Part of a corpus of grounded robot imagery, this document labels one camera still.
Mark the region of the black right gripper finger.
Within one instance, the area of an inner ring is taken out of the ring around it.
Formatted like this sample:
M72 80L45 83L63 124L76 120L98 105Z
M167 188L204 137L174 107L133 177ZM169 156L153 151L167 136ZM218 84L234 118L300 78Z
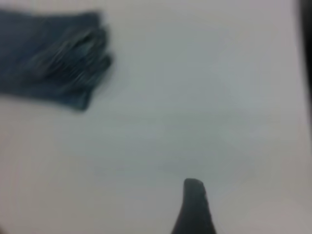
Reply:
M202 181L187 178L183 183L183 199L173 234L216 234Z

